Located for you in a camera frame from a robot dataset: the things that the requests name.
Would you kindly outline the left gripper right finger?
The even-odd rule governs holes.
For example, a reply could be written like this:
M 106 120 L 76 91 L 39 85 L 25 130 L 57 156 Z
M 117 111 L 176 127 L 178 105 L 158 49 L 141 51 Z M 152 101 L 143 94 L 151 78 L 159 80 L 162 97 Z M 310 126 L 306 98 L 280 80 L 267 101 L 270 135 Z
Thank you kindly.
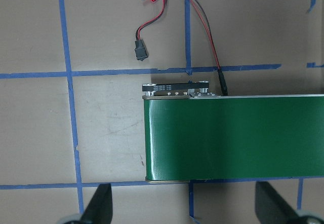
M 262 224 L 304 223 L 304 218 L 266 181 L 256 182 L 255 214 Z

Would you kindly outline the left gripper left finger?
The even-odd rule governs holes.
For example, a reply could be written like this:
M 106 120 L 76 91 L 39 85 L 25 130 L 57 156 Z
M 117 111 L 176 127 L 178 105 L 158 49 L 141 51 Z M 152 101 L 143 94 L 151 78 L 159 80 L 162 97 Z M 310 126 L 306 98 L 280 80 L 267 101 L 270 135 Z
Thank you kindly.
M 113 202 L 111 184 L 100 184 L 80 218 L 81 223 L 111 223 Z

